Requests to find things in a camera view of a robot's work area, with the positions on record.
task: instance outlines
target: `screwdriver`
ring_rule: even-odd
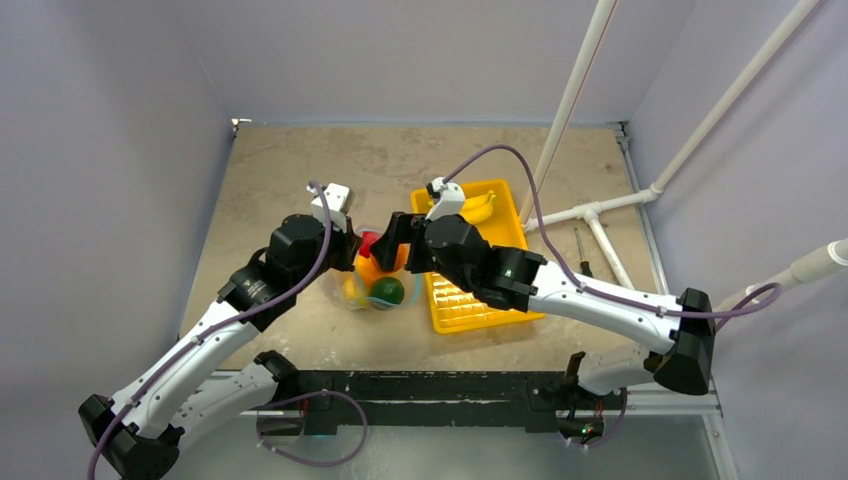
[[[580,252],[580,273],[587,277],[595,278],[592,275],[592,269],[589,268],[589,260],[586,260],[586,255],[583,253],[583,242],[580,241],[580,230],[574,229],[574,236],[577,237],[577,251]]]

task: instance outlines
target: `banana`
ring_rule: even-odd
[[[489,203],[489,197],[495,194],[494,190],[489,190],[483,195],[477,195],[476,197],[471,197],[465,199],[465,204],[462,206],[463,210],[470,210],[472,208],[482,207],[483,205]]]
[[[483,223],[492,216],[492,213],[495,211],[495,199],[497,199],[497,195],[489,194],[488,201],[483,205],[466,209],[465,207],[459,211],[459,214],[462,215],[462,218],[465,219],[466,222],[471,225],[477,225],[478,223]]]

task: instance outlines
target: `yellow plastic tray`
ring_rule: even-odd
[[[492,216],[476,225],[483,238],[492,245],[527,248],[527,240],[524,238],[524,231],[518,220],[515,202],[506,180],[485,180],[464,183],[460,186],[465,192],[465,198],[483,195],[489,190],[497,195]],[[427,213],[430,210],[428,205],[430,197],[427,196],[425,189],[415,190],[410,195],[410,199],[413,212]],[[489,308],[437,273],[428,273],[425,276],[425,283],[433,328],[439,333],[466,332],[478,328],[538,320],[545,316],[543,313],[522,313],[517,310],[505,312]]]

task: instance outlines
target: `red fruit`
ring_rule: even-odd
[[[379,240],[380,236],[377,232],[362,232],[362,246],[359,247],[359,254],[365,258],[371,258],[371,245]]]

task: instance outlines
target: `floor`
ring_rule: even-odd
[[[351,187],[354,225],[385,226],[391,212],[410,210],[409,193],[445,175],[480,148],[506,143],[533,164],[545,128],[472,127],[281,127],[240,128],[189,299],[185,333],[215,299],[230,274],[267,245],[286,216],[308,212],[306,183]],[[465,170],[458,181],[504,178],[520,204],[527,181],[516,160],[493,152]],[[624,160],[612,130],[566,133],[541,193],[542,208],[555,212],[576,204],[631,193]],[[636,288],[655,292],[652,262],[637,210],[602,216],[608,235]],[[597,278],[615,282],[585,223],[551,227],[550,236],[576,266],[574,228]],[[550,258],[538,233],[531,250]],[[553,370],[579,350],[596,351],[626,342],[616,334],[548,315],[535,322],[440,335],[427,301],[392,312],[350,311],[332,298],[329,275],[298,295],[297,306],[244,346],[222,369],[241,369],[262,351],[275,349],[304,369]]]

